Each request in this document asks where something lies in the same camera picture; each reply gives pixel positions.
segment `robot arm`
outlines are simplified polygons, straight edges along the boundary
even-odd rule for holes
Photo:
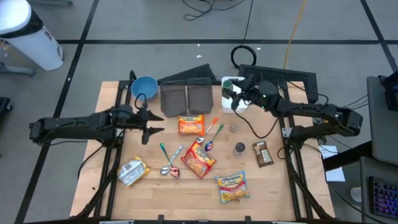
[[[148,121],[163,121],[147,109],[144,103],[137,113],[129,105],[110,108],[85,117],[75,118],[42,118],[31,123],[29,138],[37,144],[43,144],[57,138],[95,139],[105,147],[116,140],[116,129],[142,130],[142,143],[147,144],[149,136],[164,128],[147,128]]]
[[[323,118],[326,121],[323,124],[307,128],[303,126],[293,127],[288,138],[293,147],[302,147],[302,144],[308,138],[329,134],[357,136],[361,130],[363,117],[351,109],[340,108],[333,104],[292,103],[290,100],[281,97],[277,88],[268,81],[261,82],[256,88],[253,75],[245,80],[232,80],[232,82],[242,89],[242,92],[237,94],[230,89],[223,88],[223,96],[233,99],[232,110],[238,107],[241,100],[245,100],[261,107],[264,111],[271,112],[275,117],[297,115]]]

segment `table leg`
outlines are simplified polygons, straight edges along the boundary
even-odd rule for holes
[[[352,164],[359,161],[359,158],[365,156],[372,158],[372,141],[360,144],[350,150],[339,153],[323,160],[325,171],[333,170],[341,166]]]

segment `blue bowl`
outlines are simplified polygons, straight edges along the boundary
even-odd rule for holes
[[[152,77],[140,77],[137,78],[131,85],[131,93],[137,97],[140,93],[146,95],[147,100],[155,98],[157,93],[158,85],[157,81]],[[144,101],[144,96],[139,96],[138,100]]]

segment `white trash can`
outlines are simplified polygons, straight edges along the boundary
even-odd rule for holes
[[[26,0],[0,0],[0,38],[46,71],[63,63],[62,47]]]

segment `spoon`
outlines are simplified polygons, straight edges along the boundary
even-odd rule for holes
[[[207,128],[205,134],[204,134],[202,137],[198,137],[198,138],[197,138],[197,142],[198,142],[199,145],[201,145],[201,144],[204,142],[204,140],[205,140],[205,135],[207,134],[207,132],[209,132],[209,130],[211,129],[211,127],[213,127],[213,125],[214,125],[215,123],[217,123],[217,121],[218,121],[218,117],[215,117],[215,118],[213,119],[213,121],[211,122],[211,125]]]
[[[179,149],[177,150],[177,152],[175,152],[173,158],[170,160],[169,164],[167,164],[166,166],[163,166],[163,167],[160,169],[160,174],[166,175],[166,174],[169,173],[169,171],[170,171],[170,166],[172,166],[172,163],[173,163],[174,159],[175,159],[175,158],[177,157],[177,155],[181,152],[182,148],[183,148],[183,146],[180,146]],[[177,168],[177,167],[173,167],[173,166],[172,166],[172,170],[173,170],[173,172],[176,172],[176,173],[179,174],[179,171],[178,171],[178,168]]]
[[[160,148],[162,149],[162,151],[163,151],[164,155],[166,156],[167,160],[170,162],[169,156],[167,155],[167,152],[166,152],[166,147],[164,146],[163,143],[160,144]]]
[[[216,138],[217,134],[220,133],[220,131],[221,131],[223,128],[224,128],[224,125],[222,124],[222,125],[218,128],[218,131],[217,131],[216,134],[214,135],[213,139],[210,140],[210,142],[208,142],[208,143],[205,144],[205,150],[206,150],[206,151],[210,151],[210,149],[213,148],[213,140],[214,140],[214,138]]]

